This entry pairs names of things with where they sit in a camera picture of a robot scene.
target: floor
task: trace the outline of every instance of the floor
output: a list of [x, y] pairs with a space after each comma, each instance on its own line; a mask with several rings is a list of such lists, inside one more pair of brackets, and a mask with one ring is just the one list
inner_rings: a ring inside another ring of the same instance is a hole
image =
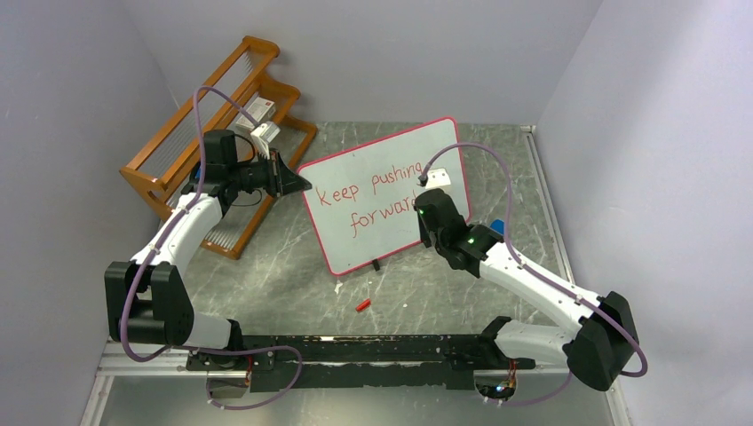
[[[413, 125], [319, 123], [303, 162]], [[462, 141], [492, 146], [509, 163], [515, 202], [507, 230], [526, 256], [559, 273], [519, 126], [460, 124], [459, 134]], [[283, 153], [289, 150], [282, 140], [274, 143]], [[502, 218], [506, 191], [499, 166], [490, 155], [472, 149], [464, 150], [464, 163], [472, 222], [489, 224]], [[550, 324], [504, 288], [452, 271], [442, 257], [421, 245], [385, 259], [381, 271], [363, 268], [338, 280], [327, 270], [303, 198], [297, 194], [277, 201], [241, 259], [199, 250], [184, 282], [197, 311], [238, 320], [247, 335], [477, 333], [498, 315]], [[336, 292], [338, 283], [342, 286]], [[355, 306], [367, 297], [371, 307], [357, 313]]]

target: red whiteboard border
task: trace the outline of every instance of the red whiteboard border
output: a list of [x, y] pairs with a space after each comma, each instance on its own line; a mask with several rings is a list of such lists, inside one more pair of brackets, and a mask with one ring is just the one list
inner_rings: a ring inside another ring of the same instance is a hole
[[[413, 130], [418, 130], [418, 129], [421, 129], [422, 127], [426, 127], [426, 126], [430, 126], [432, 124], [436, 124], [437, 122], [442, 122], [444, 120], [450, 120], [452, 122], [453, 126], [455, 127], [455, 141], [456, 141], [456, 143], [460, 142], [460, 133], [457, 130], [457, 122], [455, 121], [455, 119], [452, 118], [452, 117], [442, 117], [442, 118], [438, 118], [436, 120], [433, 120], [431, 122], [425, 122], [424, 124], [419, 124], [416, 127], [411, 127], [410, 129], [405, 129], [405, 130], [399, 131], [397, 133], [393, 133], [392, 135], [388, 135], [388, 136], [385, 136], [383, 138], [372, 140], [371, 142], [368, 142], [366, 144], [354, 146], [353, 148], [348, 148], [348, 149], [346, 149], [344, 151], [340, 151], [338, 153], [330, 154], [330, 155], [327, 155], [326, 157], [321, 157], [318, 160], [314, 160], [312, 162], [308, 162], [306, 164], [303, 164], [303, 165], [299, 166], [298, 169], [297, 169], [297, 173], [300, 174], [301, 170], [305, 169], [306, 167], [313, 166], [316, 163], [323, 162], [325, 160], [329, 160], [330, 158], [334, 158], [334, 157], [337, 157], [339, 155], [348, 154], [348, 153], [350, 153], [352, 151], [355, 151], [357, 149], [365, 148], [367, 146], [374, 145], [377, 142], [382, 142], [384, 140], [387, 140], [387, 139], [390, 139], [390, 138], [394, 138], [394, 137], [402, 135], [404, 133], [408, 133], [408, 132], [413, 131]], [[465, 219], [465, 222], [467, 223], [468, 221], [471, 220], [471, 217], [473, 216], [473, 212], [471, 211], [471, 198], [470, 198], [469, 193], [468, 193], [468, 179], [465, 178], [465, 164], [463, 162], [463, 151], [462, 151], [462, 148], [456, 148], [455, 151], [457, 151], [457, 155], [460, 158], [460, 170], [461, 170], [461, 173], [463, 174], [463, 182], [465, 184], [465, 202], [468, 203], [468, 217]], [[341, 272], [341, 273], [335, 273], [334, 271], [332, 271], [332, 268], [329, 266], [329, 259], [327, 259], [327, 251], [324, 250], [324, 246], [321, 244], [321, 237], [319, 236], [319, 230], [316, 229], [316, 222], [313, 220], [313, 215], [311, 214], [311, 208], [308, 205], [308, 201], [306, 200], [305, 194], [303, 194], [302, 196], [304, 198], [304, 204], [306, 205], [306, 211], [308, 211], [308, 216], [311, 219], [311, 225], [313, 226], [313, 231], [314, 231], [314, 233], [316, 233], [316, 240], [319, 242], [319, 248], [321, 249], [321, 253], [324, 255], [324, 263], [327, 264], [327, 269], [329, 270], [329, 273], [331, 273], [332, 275], [335, 275], [336, 277], [342, 277], [343, 275], [346, 275], [347, 273], [353, 272], [356, 269], [359, 269], [359, 268], [362, 268], [362, 267], [364, 267], [364, 266], [366, 266], [368, 264], [371, 264], [371, 261], [368, 261], [368, 262], [365, 262], [363, 264], [356, 265], [353, 268], [351, 268], [351, 269], [349, 269], [349, 270], [347, 270], [345, 272]], [[392, 256], [395, 253], [398, 253], [398, 252], [400, 252], [400, 251], [402, 251], [404, 249], [409, 249], [409, 248], [415, 246], [416, 244], [418, 244], [419, 242], [421, 242], [420, 239], [418, 241], [411, 242], [410, 244], [408, 244], [406, 246], [403, 246], [401, 248], [397, 248], [397, 249], [395, 249], [395, 250], [387, 253], [386, 255], [382, 255], [382, 256], [378, 257], [376, 260], [382, 260], [382, 259], [384, 259], [386, 257], [389, 257], [389, 256]]]

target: whiteboard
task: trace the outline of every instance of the whiteboard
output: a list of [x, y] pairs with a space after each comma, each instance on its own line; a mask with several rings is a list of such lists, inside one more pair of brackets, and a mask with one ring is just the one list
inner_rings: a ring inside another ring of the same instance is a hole
[[[304, 201], [329, 271], [343, 275], [420, 241], [413, 200], [424, 191], [418, 175], [443, 147], [457, 143], [457, 124], [442, 118], [304, 164], [298, 174], [312, 189]], [[471, 216], [460, 149], [443, 154], [450, 196]]]

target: red marker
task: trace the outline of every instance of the red marker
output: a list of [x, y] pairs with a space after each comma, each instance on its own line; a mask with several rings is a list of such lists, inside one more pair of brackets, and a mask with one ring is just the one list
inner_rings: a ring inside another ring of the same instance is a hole
[[371, 299], [366, 299], [363, 302], [361, 302], [361, 304], [359, 304], [358, 306], [355, 307], [355, 311], [356, 312], [361, 312], [361, 311], [363, 311], [364, 309], [366, 309], [366, 308], [368, 308], [370, 306], [371, 306]]

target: white wall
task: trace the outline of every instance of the white wall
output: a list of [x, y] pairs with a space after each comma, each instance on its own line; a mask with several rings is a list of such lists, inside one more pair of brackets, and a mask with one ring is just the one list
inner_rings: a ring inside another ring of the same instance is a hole
[[753, 418], [752, 28], [745, 0], [606, 0], [538, 123], [576, 278], [632, 305], [638, 426]]
[[118, 173], [175, 111], [108, 0], [0, 5], [0, 415], [78, 424], [107, 336], [104, 271], [155, 215]]
[[312, 120], [533, 123], [601, 0], [123, 0], [179, 102], [243, 36]]

